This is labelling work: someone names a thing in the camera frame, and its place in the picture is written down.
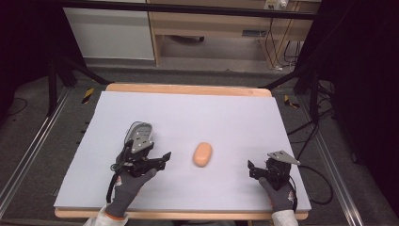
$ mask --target gray glove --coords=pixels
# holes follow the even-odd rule
[[[289,183],[287,183],[285,186],[282,186],[279,190],[275,190],[267,182],[266,178],[261,177],[258,181],[264,190],[266,190],[274,212],[293,209],[295,193],[291,189]]]
[[[140,188],[155,174],[156,169],[151,169],[140,177],[133,177],[129,172],[123,171],[115,183],[115,198],[105,208],[106,214],[115,218],[123,218],[127,207],[135,199]]]

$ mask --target black pole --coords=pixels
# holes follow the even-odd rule
[[[108,81],[108,80],[102,78],[101,76],[99,76],[96,73],[92,72],[91,70],[88,70],[87,68],[75,63],[74,61],[68,59],[67,57],[59,56],[59,59],[61,59],[64,63],[66,63],[67,65],[69,65],[72,68],[76,69],[77,71],[83,73],[87,77],[89,77],[89,78],[93,79],[94,81],[100,83],[101,85],[109,85],[111,83],[114,83],[114,82],[111,82],[111,81]]]
[[[266,9],[253,9],[253,8],[222,8],[222,7],[84,1],[84,0],[36,0],[36,1],[45,4],[56,4],[63,8],[93,8],[93,9],[127,10],[127,11],[193,13],[193,14],[208,14],[208,15],[298,19],[298,20],[315,20],[316,18],[320,17],[319,14],[313,12],[266,10]]]
[[[285,82],[288,82],[291,79],[297,77],[297,75],[298,75],[298,73],[296,73],[296,72],[288,73],[288,74],[284,75],[283,77],[279,78],[278,80],[276,80],[266,86],[258,87],[258,89],[269,89],[269,90],[274,89],[274,88],[278,87],[279,85],[281,85]]]

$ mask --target black curtain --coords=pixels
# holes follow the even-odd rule
[[[12,104],[16,88],[47,75],[53,55],[86,67],[63,8],[29,0],[0,1],[0,31],[0,117]],[[56,73],[73,80],[72,68],[59,62]]]
[[[305,65],[329,38],[322,60],[315,60],[312,69],[334,84],[332,103],[346,137],[399,217],[399,3],[355,0],[349,10],[342,10],[338,2],[344,4],[322,1],[319,12],[335,10],[344,17],[313,24],[298,64]]]

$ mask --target robotic hand device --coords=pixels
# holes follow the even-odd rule
[[[291,164],[300,165],[300,162],[285,151],[268,153],[267,155],[269,159],[266,161],[266,169],[256,168],[255,165],[248,160],[249,177],[256,180],[264,177],[273,189],[279,190],[282,186],[289,183]]]
[[[108,188],[106,196],[110,203],[113,186],[118,176],[123,171],[128,171],[133,177],[144,175],[151,169],[164,170],[170,159],[171,152],[164,154],[162,158],[149,159],[147,156],[153,149],[152,125],[142,121],[132,124],[124,140],[123,149],[117,157],[117,162],[111,166],[115,172]]]

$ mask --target foam object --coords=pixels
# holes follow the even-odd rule
[[[212,156],[212,146],[209,143],[201,142],[193,155],[193,161],[198,167],[205,167]]]

